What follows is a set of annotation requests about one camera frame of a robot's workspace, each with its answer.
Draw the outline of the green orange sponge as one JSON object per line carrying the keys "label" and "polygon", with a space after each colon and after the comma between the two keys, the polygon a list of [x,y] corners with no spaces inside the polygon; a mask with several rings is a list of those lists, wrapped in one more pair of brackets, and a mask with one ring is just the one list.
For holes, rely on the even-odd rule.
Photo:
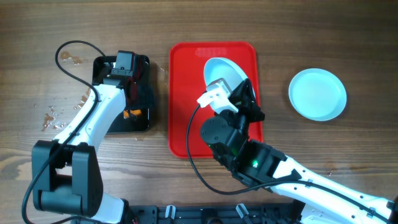
{"label": "green orange sponge", "polygon": [[142,110],[124,110],[123,117],[124,119],[136,119],[142,115]]}

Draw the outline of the light blue plate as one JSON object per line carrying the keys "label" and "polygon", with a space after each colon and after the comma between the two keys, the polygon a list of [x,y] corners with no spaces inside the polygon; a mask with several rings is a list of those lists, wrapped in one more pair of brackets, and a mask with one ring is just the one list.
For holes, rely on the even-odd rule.
{"label": "light blue plate", "polygon": [[203,75],[206,87],[211,82],[223,78],[232,92],[242,81],[248,78],[240,66],[232,60],[222,57],[209,59],[204,66]]}
{"label": "light blue plate", "polygon": [[313,121],[329,121],[338,117],[348,100],[342,81],[320,68],[298,72],[289,84],[288,96],[293,108]]}

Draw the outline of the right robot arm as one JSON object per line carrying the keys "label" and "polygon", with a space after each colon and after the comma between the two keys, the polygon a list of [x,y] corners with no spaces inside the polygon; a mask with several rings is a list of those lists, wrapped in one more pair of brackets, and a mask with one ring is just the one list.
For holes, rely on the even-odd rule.
{"label": "right robot arm", "polygon": [[264,119],[250,80],[234,89],[222,78],[213,81],[198,103],[215,111],[200,130],[215,160],[249,190],[264,188],[302,202],[301,223],[397,223],[397,203],[349,189],[250,139],[249,124]]}

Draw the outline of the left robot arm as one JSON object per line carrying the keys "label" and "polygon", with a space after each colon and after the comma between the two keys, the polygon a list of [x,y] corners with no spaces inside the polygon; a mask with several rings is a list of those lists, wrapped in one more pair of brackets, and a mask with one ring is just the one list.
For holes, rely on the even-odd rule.
{"label": "left robot arm", "polygon": [[106,134],[149,129],[154,108],[149,70],[149,58],[134,52],[95,59],[85,105],[53,140],[37,141],[32,149],[24,219],[32,198],[35,209],[67,214],[77,223],[137,223],[127,200],[104,192],[96,152]]}

